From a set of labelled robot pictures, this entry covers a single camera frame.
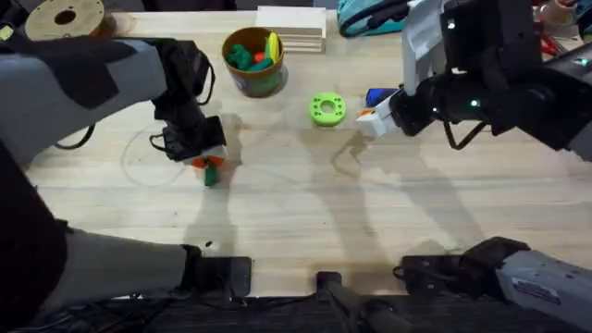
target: cylindrical container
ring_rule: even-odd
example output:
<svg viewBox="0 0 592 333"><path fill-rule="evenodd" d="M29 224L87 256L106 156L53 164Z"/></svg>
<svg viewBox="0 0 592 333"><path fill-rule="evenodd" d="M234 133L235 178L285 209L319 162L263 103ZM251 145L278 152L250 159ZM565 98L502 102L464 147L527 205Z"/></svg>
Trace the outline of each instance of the cylindrical container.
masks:
<svg viewBox="0 0 592 333"><path fill-rule="evenodd" d="M284 45L279 41L279 60L277 63L259 71L238 70L228 63L226 56L234 44L241 44L252 55L257 52L264 52L265 38L269 37L270 33L271 31L264 28L244 28L232 32L222 45L222 57L224 57L224 62L232 79L234 79L242 93L249 97L267 97L281 88L286 74L283 68Z"/></svg>

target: green donut toy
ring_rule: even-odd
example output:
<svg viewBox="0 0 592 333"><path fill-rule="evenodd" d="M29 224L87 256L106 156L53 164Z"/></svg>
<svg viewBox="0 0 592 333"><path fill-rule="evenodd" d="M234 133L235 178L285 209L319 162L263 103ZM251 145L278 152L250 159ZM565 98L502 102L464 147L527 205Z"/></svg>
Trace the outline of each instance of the green donut toy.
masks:
<svg viewBox="0 0 592 333"><path fill-rule="evenodd" d="M325 112L322 106L330 107L333 112ZM318 126L333 127L345 118L345 102L334 92L321 92L311 100L308 112Z"/></svg>

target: round wooden disc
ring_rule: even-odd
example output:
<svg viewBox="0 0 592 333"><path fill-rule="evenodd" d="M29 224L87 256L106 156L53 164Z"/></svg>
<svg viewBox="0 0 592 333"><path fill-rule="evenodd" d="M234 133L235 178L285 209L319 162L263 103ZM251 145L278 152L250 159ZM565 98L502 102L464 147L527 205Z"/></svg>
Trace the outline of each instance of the round wooden disc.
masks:
<svg viewBox="0 0 592 333"><path fill-rule="evenodd" d="M104 16L100 0L46 0L27 18L25 32L33 41L93 35Z"/></svg>

